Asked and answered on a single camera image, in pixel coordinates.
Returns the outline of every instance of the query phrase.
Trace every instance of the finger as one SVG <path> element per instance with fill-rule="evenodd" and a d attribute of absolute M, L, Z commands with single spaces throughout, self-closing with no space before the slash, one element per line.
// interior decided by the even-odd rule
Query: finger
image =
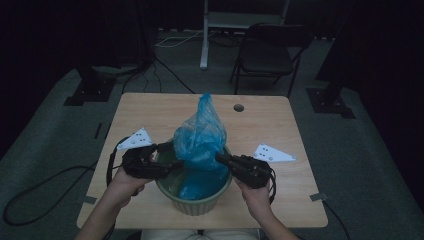
<path fill-rule="evenodd" d="M 148 184 L 149 182 L 152 182 L 153 179 L 143 179 L 143 185 Z"/>
<path fill-rule="evenodd" d="M 141 187 L 139 187 L 139 188 L 137 188 L 137 192 L 141 192 L 141 191 L 143 191 L 144 190 L 144 185 L 143 186 L 141 186 Z"/>
<path fill-rule="evenodd" d="M 237 179 L 237 178 L 234 178 L 234 181 L 237 183 L 237 185 L 239 186 L 239 188 L 240 188 L 242 191 L 245 191 L 245 190 L 249 190 L 249 189 L 251 189 L 251 187 L 249 187 L 247 184 L 245 184 L 244 182 L 240 181 L 240 180 L 239 180 L 239 179 Z"/>
<path fill-rule="evenodd" d="M 149 156 L 149 161 L 150 162 L 155 162 L 156 161 L 156 159 L 154 158 L 155 157 L 155 155 L 152 153 L 152 154 L 150 154 L 150 156 Z"/>

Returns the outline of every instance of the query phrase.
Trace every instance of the cable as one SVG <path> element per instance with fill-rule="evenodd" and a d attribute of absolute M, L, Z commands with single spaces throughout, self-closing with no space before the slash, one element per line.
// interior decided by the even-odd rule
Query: cable
<path fill-rule="evenodd" d="M 158 61 L 160 64 L 162 64 L 162 66 L 164 66 L 166 69 L 168 69 L 169 72 L 171 72 L 176 78 L 177 80 L 187 89 L 189 90 L 191 93 L 196 94 L 193 90 L 191 90 L 168 66 L 166 66 L 161 60 L 159 60 L 156 56 L 155 56 L 155 60 Z"/>
<path fill-rule="evenodd" d="M 231 36 L 228 33 L 225 33 L 221 30 L 221 36 L 224 36 L 224 38 L 231 40 L 231 44 L 224 44 L 224 43 L 220 43 L 217 41 L 213 41 L 212 39 L 209 39 L 209 43 L 210 44 L 214 44 L 217 45 L 219 47 L 225 47 L 225 48 L 234 48 L 234 47 L 238 47 L 240 45 L 240 41 L 237 39 L 237 37 L 235 36 Z"/>
<path fill-rule="evenodd" d="M 3 220 L 5 223 L 7 223 L 10 226 L 25 226 L 25 225 L 29 225 L 31 223 L 34 223 L 42 218 L 44 218 L 47 214 L 49 214 L 64 198 L 65 196 L 71 191 L 71 189 L 77 184 L 77 182 L 88 172 L 88 171 L 94 171 L 94 166 L 97 164 L 97 161 L 95 161 L 94 163 L 92 163 L 89 167 L 87 166 L 74 166 L 74 167 L 70 167 L 67 168 L 65 170 L 62 170 L 58 173 L 56 173 L 55 175 L 47 178 L 46 180 L 35 184 L 31 187 L 29 187 L 28 189 L 18 193 L 16 196 L 14 196 L 12 199 L 9 200 L 9 202 L 7 202 L 6 206 L 4 207 L 3 210 Z M 78 178 L 71 184 L 71 186 L 65 191 L 65 193 L 44 213 L 42 213 L 40 216 L 33 218 L 31 220 L 27 220 L 27 221 L 23 221 L 23 222 L 14 222 L 12 220 L 10 220 L 9 218 L 9 209 L 13 206 L 13 204 L 19 200 L 20 198 L 22 198 L 24 195 L 36 190 L 37 188 L 41 187 L 42 185 L 46 184 L 47 182 L 49 182 L 50 180 L 52 180 L 53 178 L 59 176 L 60 174 L 63 174 L 65 172 L 71 171 L 71 170 L 76 170 L 76 169 L 85 169 L 83 173 L 81 173 Z"/>
<path fill-rule="evenodd" d="M 162 82 L 160 81 L 160 77 L 156 73 L 156 70 L 157 70 L 156 64 L 153 63 L 153 66 L 155 67 L 155 69 L 153 70 L 153 75 L 155 75 L 155 77 L 158 79 L 158 81 L 159 81 L 159 92 L 162 93 Z"/>
<path fill-rule="evenodd" d="M 146 84 L 144 85 L 143 92 L 146 92 L 147 86 L 149 85 L 149 79 L 143 74 L 143 78 L 146 79 Z"/>
<path fill-rule="evenodd" d="M 333 215 L 337 218 L 337 221 L 339 221 L 339 223 L 340 223 L 340 225 L 342 226 L 342 228 L 343 228 L 343 231 L 344 231 L 344 233 L 345 233 L 345 235 L 346 235 L 346 238 L 348 239 L 348 240 L 351 240 L 351 238 L 350 238 L 350 235 L 349 235 L 349 232 L 347 231 L 347 228 L 346 228 L 346 226 L 344 225 L 344 223 L 343 223 L 343 221 L 342 221 L 342 219 L 339 217 L 339 215 L 337 215 L 336 214 L 336 212 L 328 205 L 328 203 L 325 201 L 325 200 L 323 200 L 322 201 L 322 203 L 324 204 L 324 206 L 326 206 L 327 208 L 328 208 L 328 210 L 330 210 L 330 212 L 331 213 L 333 213 Z"/>
<path fill-rule="evenodd" d="M 230 0 L 229 3 L 228 3 L 228 1 L 225 1 L 224 5 L 222 5 L 221 6 L 221 9 L 218 10 L 218 11 L 219 12 L 223 12 L 223 11 L 226 11 L 227 10 L 227 11 L 230 11 L 231 12 L 231 9 L 233 8 L 233 2 L 234 2 L 234 0 Z"/>
<path fill-rule="evenodd" d="M 127 86 L 128 82 L 139 73 L 140 73 L 140 71 L 135 71 L 133 74 L 131 74 L 131 76 L 129 76 L 127 78 L 127 80 L 125 80 L 124 86 L 122 86 L 121 94 L 125 93 L 125 87 Z"/>
<path fill-rule="evenodd" d="M 298 237 L 300 240 L 306 240 L 306 239 L 302 238 L 301 236 L 299 236 L 297 234 L 296 234 L 296 237 Z"/>
<path fill-rule="evenodd" d="M 163 47 L 163 48 L 173 48 L 173 47 L 177 47 L 177 46 L 179 46 L 179 45 L 183 44 L 184 42 L 186 42 L 186 41 L 188 41 L 188 40 L 190 40 L 190 39 L 192 39 L 192 38 L 195 38 L 195 37 L 196 37 L 197 35 L 199 35 L 200 33 L 202 33 L 202 31 L 199 31 L 199 32 L 197 32 L 196 34 L 194 34 L 193 36 L 190 36 L 190 37 L 169 37 L 169 38 L 166 38 L 166 39 L 164 39 L 164 40 L 160 41 L 159 43 L 155 44 L 155 47 Z M 184 39 L 184 40 L 183 40 L 183 41 L 181 41 L 181 42 L 179 42 L 179 43 L 177 43 L 177 44 L 170 45 L 170 46 L 160 45 L 161 43 L 164 43 L 164 42 L 166 42 L 166 41 L 168 41 L 168 40 L 171 40 L 171 39 Z"/>
<path fill-rule="evenodd" d="M 269 189 L 269 191 L 271 192 L 271 190 L 272 190 L 272 194 L 269 197 L 269 204 L 272 204 L 272 202 L 274 201 L 274 198 L 275 198 L 275 194 L 277 193 L 277 183 L 275 181 L 275 171 L 272 168 L 271 168 L 271 170 L 272 170 L 272 174 L 271 174 L 270 177 L 271 177 L 271 181 L 272 181 L 272 186 Z"/>
<path fill-rule="evenodd" d="M 113 223 L 112 227 L 106 233 L 106 236 L 104 236 L 103 240 L 108 240 L 112 236 L 113 231 L 115 230 L 115 224 L 116 224 L 116 221 Z"/>
<path fill-rule="evenodd" d="M 141 56 L 142 56 L 142 52 L 141 52 L 141 32 L 140 32 L 140 24 L 141 24 L 141 19 L 140 19 L 140 15 L 139 15 L 139 11 L 140 9 L 138 8 L 138 5 L 136 4 L 135 1 L 131 1 L 131 6 L 134 9 L 134 18 L 136 20 L 137 23 L 137 47 L 138 47 L 138 56 L 137 56 L 137 64 L 140 66 L 141 65 Z"/>
<path fill-rule="evenodd" d="M 113 164 L 115 162 L 116 152 L 118 151 L 118 145 L 123 143 L 128 138 L 129 137 L 124 137 L 123 139 L 121 139 L 116 144 L 115 148 L 113 149 L 113 152 L 109 155 L 109 162 L 108 162 L 107 170 L 106 170 L 106 186 L 108 187 L 109 187 L 109 184 L 112 182 L 112 170 L 115 169 L 115 167 L 113 167 Z"/>

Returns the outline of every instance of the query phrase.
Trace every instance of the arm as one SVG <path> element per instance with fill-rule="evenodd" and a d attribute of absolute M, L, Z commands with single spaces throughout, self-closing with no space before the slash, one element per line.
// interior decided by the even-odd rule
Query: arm
<path fill-rule="evenodd" d="M 252 189 L 238 179 L 235 182 L 240 187 L 250 215 L 259 223 L 271 240 L 298 240 L 274 215 L 269 203 L 269 183 L 266 187 Z"/>
<path fill-rule="evenodd" d="M 131 195 L 135 191 L 142 191 L 144 185 L 150 181 L 152 180 L 133 178 L 119 168 L 75 240 L 103 239 L 113 226 L 121 208 L 130 202 Z"/>

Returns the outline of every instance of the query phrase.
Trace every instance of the dark background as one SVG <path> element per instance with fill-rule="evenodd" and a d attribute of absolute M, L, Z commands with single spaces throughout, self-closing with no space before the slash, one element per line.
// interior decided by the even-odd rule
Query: dark background
<path fill-rule="evenodd" d="M 158 28 L 203 26 L 202 1 L 140 2 L 141 33 L 128 0 L 0 2 L 1 157 L 71 69 L 139 64 L 148 56 L 139 54 L 137 34 L 149 46 Z M 215 11 L 279 14 L 275 9 L 282 6 L 211 2 Z M 423 16 L 423 4 L 412 0 L 297 0 L 287 13 L 287 23 L 305 23 L 318 38 L 336 38 L 317 78 L 359 93 L 422 209 Z"/>

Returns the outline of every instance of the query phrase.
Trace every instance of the person's left hand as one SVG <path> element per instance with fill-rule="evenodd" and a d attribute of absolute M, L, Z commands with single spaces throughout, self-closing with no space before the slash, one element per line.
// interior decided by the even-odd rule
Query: person's left hand
<path fill-rule="evenodd" d="M 120 167 L 104 195 L 107 197 L 107 199 L 109 199 L 109 201 L 111 201 L 111 204 L 123 208 L 130 202 L 131 196 L 136 191 L 143 191 L 144 185 L 151 181 L 153 180 L 134 178 L 130 175 L 127 175 L 124 169 Z"/>

